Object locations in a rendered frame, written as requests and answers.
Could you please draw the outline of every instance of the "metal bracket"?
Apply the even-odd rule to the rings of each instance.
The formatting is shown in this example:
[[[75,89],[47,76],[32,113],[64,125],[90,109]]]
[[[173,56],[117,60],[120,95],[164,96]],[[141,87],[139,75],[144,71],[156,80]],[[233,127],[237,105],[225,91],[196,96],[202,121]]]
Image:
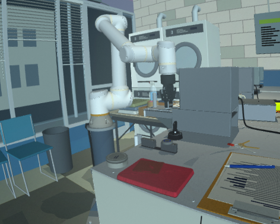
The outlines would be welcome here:
[[[279,210],[256,206],[237,200],[230,207],[228,214],[263,224],[280,224]]]

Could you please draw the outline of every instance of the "pen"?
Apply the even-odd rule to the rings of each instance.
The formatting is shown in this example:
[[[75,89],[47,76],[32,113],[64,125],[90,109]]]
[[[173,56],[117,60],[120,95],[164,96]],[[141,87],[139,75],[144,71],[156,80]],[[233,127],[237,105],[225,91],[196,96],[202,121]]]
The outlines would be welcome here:
[[[227,168],[275,168],[274,165],[225,165]]]

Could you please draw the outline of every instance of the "tiled floor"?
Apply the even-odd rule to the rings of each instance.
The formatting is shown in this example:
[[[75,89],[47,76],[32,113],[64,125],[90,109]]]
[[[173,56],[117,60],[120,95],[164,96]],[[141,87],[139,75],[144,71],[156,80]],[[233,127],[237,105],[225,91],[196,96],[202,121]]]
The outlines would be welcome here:
[[[121,138],[119,141],[121,152],[134,147],[133,137],[134,132],[130,132]],[[15,224],[15,219],[22,220],[21,224],[30,224],[31,220],[33,223],[44,223],[42,218],[45,218],[52,220],[52,222],[46,222],[47,224],[85,224],[95,197],[90,170],[92,167],[90,149],[73,154],[72,160],[74,168],[66,174],[57,174],[58,183],[42,175],[39,168],[25,172],[30,197],[14,187],[17,195],[17,199],[15,199],[9,191],[6,181],[0,181],[0,223]],[[48,165],[42,166],[42,171],[54,177]],[[19,187],[23,190],[26,189],[21,174],[16,175],[14,179]],[[71,202],[69,203],[70,210],[65,211],[67,201]],[[60,207],[61,203],[59,202],[63,204],[62,210],[52,206],[52,203],[57,203],[57,206]]]

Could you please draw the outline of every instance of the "bottle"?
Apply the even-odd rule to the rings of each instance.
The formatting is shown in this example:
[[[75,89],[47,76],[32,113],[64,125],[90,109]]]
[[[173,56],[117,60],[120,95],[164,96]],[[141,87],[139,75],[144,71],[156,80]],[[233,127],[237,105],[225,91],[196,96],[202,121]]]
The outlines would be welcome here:
[[[154,85],[154,82],[150,82],[151,84],[151,88],[150,88],[150,97],[151,97],[151,101],[153,100],[153,93],[155,92],[157,94],[157,88]]]

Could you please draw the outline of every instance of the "red book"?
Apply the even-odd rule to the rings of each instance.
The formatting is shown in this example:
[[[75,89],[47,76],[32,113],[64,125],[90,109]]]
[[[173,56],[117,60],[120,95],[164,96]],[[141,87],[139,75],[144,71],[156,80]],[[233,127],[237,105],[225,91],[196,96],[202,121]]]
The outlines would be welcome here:
[[[177,197],[193,175],[191,168],[141,158],[120,172],[117,179],[156,193]]]

